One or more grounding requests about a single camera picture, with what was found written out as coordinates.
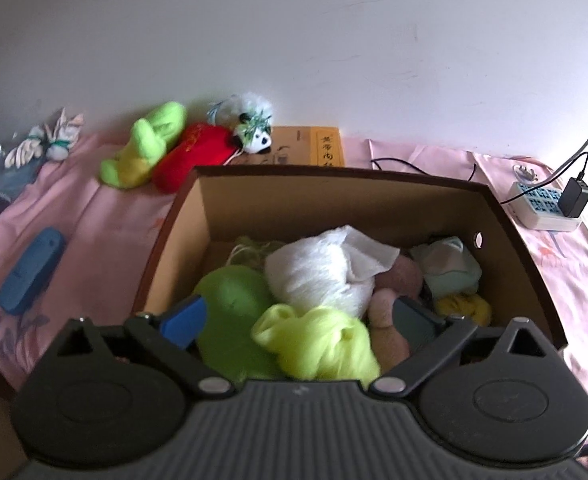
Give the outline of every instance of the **yellow yarn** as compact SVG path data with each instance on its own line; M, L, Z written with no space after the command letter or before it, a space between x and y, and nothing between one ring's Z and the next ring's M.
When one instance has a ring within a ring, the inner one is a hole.
M295 379L360 380L366 388L380 375L365 325L334 308L319 306L297 317L292 307L276 304L254 324L251 337Z
M490 304L478 294L472 294L470 296L454 294L441 298L436 302L436 312L441 316L450 316L451 314L460 314L466 317L471 316L479 326L488 326L492 320L492 308Z

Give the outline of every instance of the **white fabric bundle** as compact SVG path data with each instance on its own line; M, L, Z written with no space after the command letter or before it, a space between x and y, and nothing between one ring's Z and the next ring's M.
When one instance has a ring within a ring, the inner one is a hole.
M322 305L360 318L374 276L391 269L399 253L344 226L280 248L265 260L265 277L274 297L299 315Z

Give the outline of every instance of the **blue object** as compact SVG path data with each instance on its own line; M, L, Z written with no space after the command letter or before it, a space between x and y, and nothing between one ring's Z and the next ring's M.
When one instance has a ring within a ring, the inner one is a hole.
M201 296L190 296L173 306L160 320L160 333L184 350L205 328L207 304Z
M29 310L49 283L64 248L60 231L53 227L43 229L0 286L1 309L12 316L20 316Z

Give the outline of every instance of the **open cardboard box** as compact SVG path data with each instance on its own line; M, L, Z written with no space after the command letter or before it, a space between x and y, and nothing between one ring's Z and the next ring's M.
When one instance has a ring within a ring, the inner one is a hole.
M527 247L487 186L346 168L194 170L163 224L133 312L161 314L189 296L204 274L225 264L238 236L292 242L345 224L402 248L457 235L483 270L479 294L492 306L492 324L526 316L557 348L567 344Z

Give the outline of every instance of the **yarn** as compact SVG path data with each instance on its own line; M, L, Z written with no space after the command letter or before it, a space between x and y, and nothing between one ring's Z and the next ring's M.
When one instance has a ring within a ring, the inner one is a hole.
M374 290L374 276L391 269L398 254L399 249L343 226L270 254L265 277L274 297L300 315L322 305L360 319Z
M246 379L280 379L276 357L251 340L251 327L275 300L264 276L245 266L227 266L201 278L194 294L207 304L205 328L197 338L203 362L235 384Z
M377 290L369 302L369 336L380 369L387 373L410 356L410 344L394 327L392 309L396 291L391 288Z
M366 388L380 375L365 325L335 308L319 306L298 317L293 307L276 304L255 323L251 337L295 379L359 380Z
M244 265L254 270L263 271L265 258L285 246L284 242L255 242L248 236L236 238L236 245L229 254L225 265Z
M478 290L481 267L460 238L419 245L411 248L410 254L421 267L434 298L461 292L475 294Z
M492 320L492 308L487 301L478 294L470 296L453 294L436 301L436 312L441 316L460 314L471 317L479 326L488 326Z
M407 296L418 301L423 288L423 271L409 256L399 254L391 269L374 277L374 288L391 288L396 297Z

